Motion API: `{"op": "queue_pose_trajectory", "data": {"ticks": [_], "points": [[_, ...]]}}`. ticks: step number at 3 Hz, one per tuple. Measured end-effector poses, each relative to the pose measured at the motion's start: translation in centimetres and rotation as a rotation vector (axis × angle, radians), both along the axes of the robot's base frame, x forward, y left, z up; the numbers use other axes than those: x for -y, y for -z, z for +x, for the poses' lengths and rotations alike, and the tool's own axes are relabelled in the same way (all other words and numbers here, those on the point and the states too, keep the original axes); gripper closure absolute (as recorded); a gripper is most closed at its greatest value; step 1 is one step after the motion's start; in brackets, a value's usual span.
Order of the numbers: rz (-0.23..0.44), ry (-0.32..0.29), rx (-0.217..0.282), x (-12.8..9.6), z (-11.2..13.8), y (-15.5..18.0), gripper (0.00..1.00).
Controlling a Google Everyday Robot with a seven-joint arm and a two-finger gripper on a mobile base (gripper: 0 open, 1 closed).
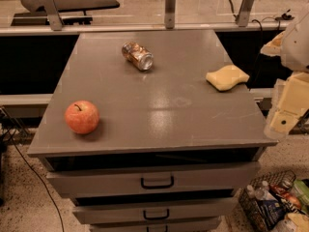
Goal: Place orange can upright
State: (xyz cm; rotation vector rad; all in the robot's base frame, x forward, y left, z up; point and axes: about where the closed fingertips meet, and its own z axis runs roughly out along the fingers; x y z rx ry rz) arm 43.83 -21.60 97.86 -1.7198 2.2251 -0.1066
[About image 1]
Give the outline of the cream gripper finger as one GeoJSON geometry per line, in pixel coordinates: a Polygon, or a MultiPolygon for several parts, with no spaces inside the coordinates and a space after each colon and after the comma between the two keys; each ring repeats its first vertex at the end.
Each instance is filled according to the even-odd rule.
{"type": "Polygon", "coordinates": [[[271,41],[265,43],[260,52],[266,56],[274,57],[282,55],[282,42],[285,32],[281,32],[276,35],[271,41]]]}
{"type": "Polygon", "coordinates": [[[278,79],[272,91],[265,135],[274,140],[282,140],[308,110],[309,73],[294,72],[287,80],[278,79]]]}

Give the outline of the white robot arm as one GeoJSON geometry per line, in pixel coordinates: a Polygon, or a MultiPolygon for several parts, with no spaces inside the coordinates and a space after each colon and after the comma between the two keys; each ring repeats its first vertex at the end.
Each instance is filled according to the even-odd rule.
{"type": "Polygon", "coordinates": [[[286,81],[276,81],[264,129],[267,137],[280,140],[309,110],[308,13],[296,17],[285,31],[262,47],[261,53],[279,56],[281,64],[293,72],[286,81]]]}

